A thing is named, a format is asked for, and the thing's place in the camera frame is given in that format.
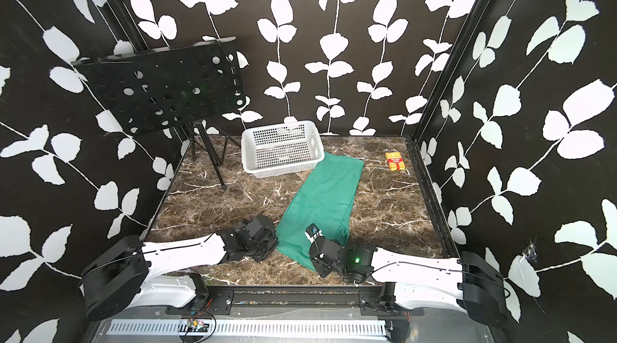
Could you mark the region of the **green long pants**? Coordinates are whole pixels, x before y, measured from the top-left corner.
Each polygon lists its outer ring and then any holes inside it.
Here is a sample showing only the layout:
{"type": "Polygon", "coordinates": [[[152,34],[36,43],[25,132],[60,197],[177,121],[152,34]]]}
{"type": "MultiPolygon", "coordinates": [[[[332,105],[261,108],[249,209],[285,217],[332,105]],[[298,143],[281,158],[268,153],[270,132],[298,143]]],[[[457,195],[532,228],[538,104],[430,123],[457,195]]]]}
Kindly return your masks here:
{"type": "Polygon", "coordinates": [[[310,241],[305,230],[314,224],[324,237],[340,245],[350,237],[350,216],[364,162],[325,154],[309,174],[276,227],[277,251],[310,270],[310,241]]]}

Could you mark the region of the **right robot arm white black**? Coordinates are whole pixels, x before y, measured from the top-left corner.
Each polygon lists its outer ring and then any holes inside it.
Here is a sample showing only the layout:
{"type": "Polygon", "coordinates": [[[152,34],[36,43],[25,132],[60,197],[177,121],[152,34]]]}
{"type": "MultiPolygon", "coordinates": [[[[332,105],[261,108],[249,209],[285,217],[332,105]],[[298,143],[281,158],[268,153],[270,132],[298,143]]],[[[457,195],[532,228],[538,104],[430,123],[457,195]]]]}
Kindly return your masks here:
{"type": "Polygon", "coordinates": [[[373,280],[387,286],[381,306],[400,309],[449,309],[491,327],[508,324],[504,278],[475,253],[432,259],[387,251],[349,241],[342,246],[315,226],[306,230],[309,257],[320,276],[337,273],[346,283],[373,280]]]}

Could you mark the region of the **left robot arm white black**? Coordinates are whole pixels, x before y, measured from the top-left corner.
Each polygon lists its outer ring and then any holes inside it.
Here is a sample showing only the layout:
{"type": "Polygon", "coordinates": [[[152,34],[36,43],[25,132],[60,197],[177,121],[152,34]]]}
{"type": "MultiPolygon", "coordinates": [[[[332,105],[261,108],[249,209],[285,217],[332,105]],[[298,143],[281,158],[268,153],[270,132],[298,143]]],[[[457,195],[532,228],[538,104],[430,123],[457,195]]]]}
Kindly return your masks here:
{"type": "Polygon", "coordinates": [[[277,244],[274,222],[263,215],[196,239],[153,243],[125,236],[83,270],[85,316],[99,321],[135,307],[184,308],[207,290],[196,275],[175,272],[245,257],[261,262],[277,244]]]}

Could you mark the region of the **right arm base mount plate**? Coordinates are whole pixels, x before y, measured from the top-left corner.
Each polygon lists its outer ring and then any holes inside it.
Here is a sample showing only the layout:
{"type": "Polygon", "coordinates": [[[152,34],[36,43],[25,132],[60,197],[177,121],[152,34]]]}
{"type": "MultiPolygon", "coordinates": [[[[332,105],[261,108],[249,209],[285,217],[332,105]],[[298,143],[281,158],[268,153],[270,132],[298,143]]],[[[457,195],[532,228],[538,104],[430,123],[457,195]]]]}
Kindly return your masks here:
{"type": "Polygon", "coordinates": [[[358,307],[363,316],[377,317],[422,317],[424,309],[404,309],[395,303],[395,284],[387,283],[382,286],[374,286],[361,289],[358,293],[358,307]]]}

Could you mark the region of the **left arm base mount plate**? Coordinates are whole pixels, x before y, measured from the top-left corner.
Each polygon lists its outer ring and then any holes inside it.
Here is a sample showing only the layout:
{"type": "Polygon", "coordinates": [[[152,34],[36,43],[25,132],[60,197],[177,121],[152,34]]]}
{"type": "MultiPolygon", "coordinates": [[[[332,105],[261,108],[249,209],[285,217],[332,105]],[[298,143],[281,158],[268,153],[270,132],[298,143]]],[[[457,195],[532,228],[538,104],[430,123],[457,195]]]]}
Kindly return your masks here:
{"type": "Polygon", "coordinates": [[[166,315],[189,317],[199,315],[202,311],[212,315],[229,315],[233,302],[234,291],[223,287],[210,287],[206,291],[197,292],[194,299],[181,308],[167,307],[166,315]]]}

